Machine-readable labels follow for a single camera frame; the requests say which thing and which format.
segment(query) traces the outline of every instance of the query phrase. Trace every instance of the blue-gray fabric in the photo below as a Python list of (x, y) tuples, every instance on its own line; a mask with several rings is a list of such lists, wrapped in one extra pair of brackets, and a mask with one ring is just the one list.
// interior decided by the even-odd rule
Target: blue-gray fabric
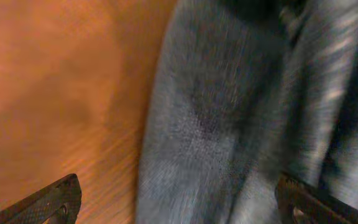
[(358, 209), (358, 0), (181, 0), (139, 167), (137, 223), (280, 223), (285, 170)]

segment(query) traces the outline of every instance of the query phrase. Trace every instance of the crumpled cloth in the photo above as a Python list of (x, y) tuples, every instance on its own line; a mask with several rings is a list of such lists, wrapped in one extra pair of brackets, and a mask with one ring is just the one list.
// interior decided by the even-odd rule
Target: crumpled cloth
[(139, 167), (137, 223), (280, 223), (281, 171), (358, 209), (358, 0), (181, 0)]

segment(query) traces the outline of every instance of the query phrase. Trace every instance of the wood grain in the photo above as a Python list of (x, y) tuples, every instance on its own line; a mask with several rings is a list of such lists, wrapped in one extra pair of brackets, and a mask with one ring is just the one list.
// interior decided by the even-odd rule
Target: wood grain
[(69, 173), (77, 223), (133, 223), (174, 0), (0, 0), (0, 210)]

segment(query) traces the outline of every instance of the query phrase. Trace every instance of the cloth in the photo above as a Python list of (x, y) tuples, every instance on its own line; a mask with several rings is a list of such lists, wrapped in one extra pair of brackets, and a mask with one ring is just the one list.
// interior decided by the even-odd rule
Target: cloth
[(163, 43), (137, 223), (280, 223), (281, 171), (358, 209), (358, 0), (182, 0)]

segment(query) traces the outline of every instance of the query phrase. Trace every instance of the gray cloth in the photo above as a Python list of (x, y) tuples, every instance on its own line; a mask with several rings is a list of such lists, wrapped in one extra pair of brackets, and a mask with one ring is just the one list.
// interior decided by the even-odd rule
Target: gray cloth
[(283, 170), (358, 209), (358, 0), (309, 0), (289, 22), (276, 3), (178, 3), (137, 223), (280, 223)]

